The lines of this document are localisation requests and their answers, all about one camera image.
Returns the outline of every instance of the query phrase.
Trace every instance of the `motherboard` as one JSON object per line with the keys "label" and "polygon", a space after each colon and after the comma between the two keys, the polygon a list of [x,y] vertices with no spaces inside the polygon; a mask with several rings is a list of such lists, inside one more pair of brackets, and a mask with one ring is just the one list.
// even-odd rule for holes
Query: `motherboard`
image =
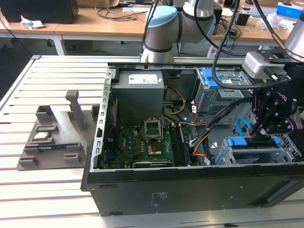
{"label": "motherboard", "polygon": [[[177,132],[181,146],[176,146]],[[119,129],[118,146],[106,151],[105,164],[109,169],[151,168],[179,166],[181,160],[190,162],[188,143],[192,139],[188,126],[162,125],[160,139],[147,138],[147,135],[157,135],[158,125],[145,128],[144,125],[121,126]]]}

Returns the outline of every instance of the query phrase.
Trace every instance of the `black box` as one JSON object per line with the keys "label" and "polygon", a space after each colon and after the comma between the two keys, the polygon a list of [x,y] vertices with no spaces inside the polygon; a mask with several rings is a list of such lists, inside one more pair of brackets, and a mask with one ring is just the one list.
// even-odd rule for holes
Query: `black box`
{"label": "black box", "polygon": [[76,0],[0,0],[0,7],[8,22],[20,22],[22,15],[42,23],[72,24],[78,13]]}

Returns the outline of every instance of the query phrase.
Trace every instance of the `green motherboard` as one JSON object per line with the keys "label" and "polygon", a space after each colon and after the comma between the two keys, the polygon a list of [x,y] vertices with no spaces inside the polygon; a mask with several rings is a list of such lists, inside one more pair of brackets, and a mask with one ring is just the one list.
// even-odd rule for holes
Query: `green motherboard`
{"label": "green motherboard", "polygon": [[[162,140],[145,140],[145,128],[140,126],[121,126],[119,129],[118,149],[107,152],[105,163],[110,169],[132,168],[133,162],[172,162],[174,154],[170,139],[169,126],[163,126]],[[184,139],[188,142],[191,138],[191,129],[183,128]],[[149,134],[159,133],[158,127],[149,128]]]}

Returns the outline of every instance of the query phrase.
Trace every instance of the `gray floor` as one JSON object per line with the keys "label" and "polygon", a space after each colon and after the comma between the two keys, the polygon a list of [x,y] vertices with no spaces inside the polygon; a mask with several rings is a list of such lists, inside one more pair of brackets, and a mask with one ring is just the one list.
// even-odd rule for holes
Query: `gray floor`
{"label": "gray floor", "polygon": [[[0,99],[6,94],[15,79],[19,76],[31,55],[20,45],[20,42],[33,55],[57,55],[55,47],[48,47],[47,41],[42,39],[12,40],[13,48],[6,47],[0,50]],[[66,41],[68,55],[81,56],[139,56],[141,52],[140,42],[99,41],[99,51],[93,51],[92,41],[77,40]],[[208,44],[186,44],[182,57],[205,57],[208,52]],[[257,50],[257,47],[236,46],[234,53],[247,53]],[[178,56],[176,45],[173,45],[173,53]]]}

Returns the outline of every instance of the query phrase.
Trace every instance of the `robotic arm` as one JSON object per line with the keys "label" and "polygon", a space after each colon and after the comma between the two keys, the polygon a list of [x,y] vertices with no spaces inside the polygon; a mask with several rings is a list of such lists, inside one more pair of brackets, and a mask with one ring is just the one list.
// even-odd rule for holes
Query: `robotic arm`
{"label": "robotic arm", "polygon": [[245,57],[243,68],[252,78],[290,78],[286,85],[253,91],[252,111],[256,115],[251,129],[253,139],[303,129],[300,118],[304,107],[303,44],[304,11],[285,42],[285,50],[259,50]]}
{"label": "robotic arm", "polygon": [[194,18],[196,1],[199,1],[199,24],[204,31],[208,31],[207,36],[212,35],[215,29],[215,16],[211,7],[213,0],[189,0],[183,6],[182,12],[177,12],[175,7],[159,6],[155,9],[145,34],[145,49],[141,62],[174,62],[173,43],[198,43],[204,39]]}

